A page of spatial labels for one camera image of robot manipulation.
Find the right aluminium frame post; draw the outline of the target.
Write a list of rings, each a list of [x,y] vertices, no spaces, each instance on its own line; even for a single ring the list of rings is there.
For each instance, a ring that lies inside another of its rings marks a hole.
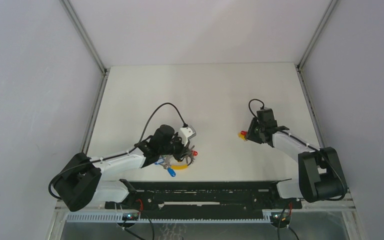
[[[301,58],[299,59],[298,64],[296,65],[296,69],[298,72],[301,72],[304,69],[311,52],[313,51],[315,45],[317,44],[318,39],[320,38],[323,30],[327,26],[328,21],[330,20],[332,14],[333,14],[333,12],[334,12],[334,10],[337,7],[339,2],[340,2],[340,0],[330,0],[329,1],[329,4],[327,5],[325,11],[323,12],[322,17],[321,17],[319,23],[317,24],[316,29],[315,29],[314,33],[312,34],[308,45],[306,46]]]

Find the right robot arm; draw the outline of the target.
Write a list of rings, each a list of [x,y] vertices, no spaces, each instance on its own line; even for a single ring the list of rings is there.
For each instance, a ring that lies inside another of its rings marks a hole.
[[[277,149],[298,165],[297,178],[281,180],[269,194],[269,203],[282,208],[289,199],[304,199],[309,203],[340,201],[348,192],[348,185],[333,147],[317,148],[278,125],[273,110],[262,107],[253,114],[245,140],[266,144]]]

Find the aluminium frame post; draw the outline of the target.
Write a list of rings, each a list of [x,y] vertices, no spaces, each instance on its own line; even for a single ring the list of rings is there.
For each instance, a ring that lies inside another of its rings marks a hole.
[[[333,14],[333,12],[334,12],[334,10],[337,7],[339,2],[340,2],[340,0],[330,0],[329,1],[329,4],[327,5],[325,11],[323,12],[322,17],[321,17],[319,23],[317,24],[316,29],[315,29],[314,33],[312,34],[308,45],[306,46],[301,58],[299,59],[298,64],[296,65],[296,69],[298,72],[301,72],[304,69],[311,52],[313,51],[315,45],[317,44],[318,39],[320,38],[323,30],[327,26],[328,21],[330,20],[332,14]]]
[[[96,47],[93,44],[93,41],[91,37],[89,36],[86,28],[84,27],[82,20],[80,19],[79,15],[77,14],[72,2],[70,0],[60,0],[59,1],[61,6],[63,7],[64,11],[68,15],[68,18],[70,19],[73,27],[75,28],[78,36],[80,37],[81,41],[83,42],[86,50],[89,52],[90,56],[94,60],[95,64],[97,65],[99,71],[106,75],[107,68],[104,65],[104,62],[102,61]]]

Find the red and yellow tagged keys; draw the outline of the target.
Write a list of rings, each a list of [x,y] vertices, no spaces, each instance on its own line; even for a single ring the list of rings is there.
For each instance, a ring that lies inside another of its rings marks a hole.
[[[241,132],[238,133],[238,137],[240,139],[242,139],[243,141],[247,141],[247,134],[248,134],[247,131],[241,131]]]

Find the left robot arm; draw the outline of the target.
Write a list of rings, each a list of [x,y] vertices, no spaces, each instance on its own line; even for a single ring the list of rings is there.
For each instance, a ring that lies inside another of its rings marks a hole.
[[[132,150],[112,156],[89,157],[75,154],[66,166],[52,178],[48,185],[50,194],[65,203],[71,212],[79,211],[92,203],[116,202],[129,209],[137,196],[121,175],[130,170],[143,169],[162,162],[170,169],[169,161],[183,162],[194,159],[191,139],[196,131],[184,126],[175,131],[163,124],[154,134],[141,140]]]

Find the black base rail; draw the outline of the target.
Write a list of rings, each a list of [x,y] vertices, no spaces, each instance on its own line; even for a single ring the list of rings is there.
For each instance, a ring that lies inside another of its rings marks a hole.
[[[133,207],[152,220],[264,220],[264,212],[301,209],[300,201],[280,197],[276,181],[132,181],[134,193],[106,210]]]

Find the left aluminium frame post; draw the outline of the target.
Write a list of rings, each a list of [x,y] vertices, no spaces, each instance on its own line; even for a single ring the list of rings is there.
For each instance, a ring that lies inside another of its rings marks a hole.
[[[104,65],[104,62],[102,61],[96,47],[93,44],[93,41],[91,37],[89,36],[86,28],[84,27],[82,20],[80,19],[79,15],[77,14],[72,2],[70,0],[60,0],[59,1],[61,6],[63,7],[64,11],[68,15],[68,18],[70,19],[73,27],[75,28],[78,36],[80,37],[81,41],[83,42],[86,50],[89,52],[90,56],[94,60],[95,64],[97,65],[99,71],[106,75],[107,68]]]

